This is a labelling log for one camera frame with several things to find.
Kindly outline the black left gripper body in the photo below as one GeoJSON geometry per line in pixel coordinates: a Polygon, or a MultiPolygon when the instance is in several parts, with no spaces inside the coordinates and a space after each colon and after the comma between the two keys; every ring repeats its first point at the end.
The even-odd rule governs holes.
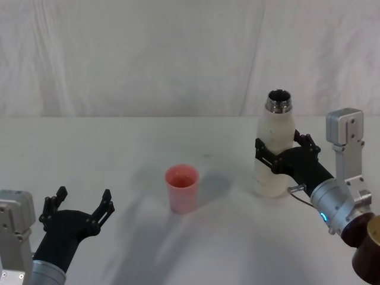
{"type": "Polygon", "coordinates": [[[75,210],[42,214],[45,236],[33,259],[44,261],[67,272],[81,241],[96,234],[96,221],[91,215],[75,210]]]}

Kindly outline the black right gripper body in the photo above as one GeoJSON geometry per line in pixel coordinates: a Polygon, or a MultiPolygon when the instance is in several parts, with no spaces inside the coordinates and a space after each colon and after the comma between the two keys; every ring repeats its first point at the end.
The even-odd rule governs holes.
{"type": "Polygon", "coordinates": [[[305,185],[304,192],[311,196],[321,183],[333,179],[333,175],[319,162],[319,147],[294,147],[276,155],[273,173],[290,176],[298,185],[305,185]]]}

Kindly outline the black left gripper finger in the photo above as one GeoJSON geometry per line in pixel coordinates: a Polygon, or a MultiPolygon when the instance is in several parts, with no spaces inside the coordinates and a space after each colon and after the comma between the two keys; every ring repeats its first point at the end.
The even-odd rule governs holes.
{"type": "Polygon", "coordinates": [[[115,211],[112,202],[112,195],[109,189],[105,189],[102,200],[95,211],[86,220],[87,229],[90,235],[98,235],[101,227],[115,211]]]}
{"type": "Polygon", "coordinates": [[[57,212],[59,206],[67,197],[68,192],[65,186],[61,186],[56,195],[52,197],[46,197],[42,214],[39,217],[41,223],[46,223],[57,212]]]}

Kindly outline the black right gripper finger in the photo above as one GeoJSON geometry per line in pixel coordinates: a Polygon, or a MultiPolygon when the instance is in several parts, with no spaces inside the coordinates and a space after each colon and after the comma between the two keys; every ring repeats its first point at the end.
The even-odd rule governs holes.
{"type": "Polygon", "coordinates": [[[267,166],[274,174],[282,174],[283,159],[272,153],[264,144],[264,142],[257,138],[255,140],[255,158],[267,166]]]}
{"type": "Polygon", "coordinates": [[[321,152],[320,147],[315,144],[310,134],[301,134],[298,130],[295,130],[294,141],[314,155],[318,155],[321,152]]]}

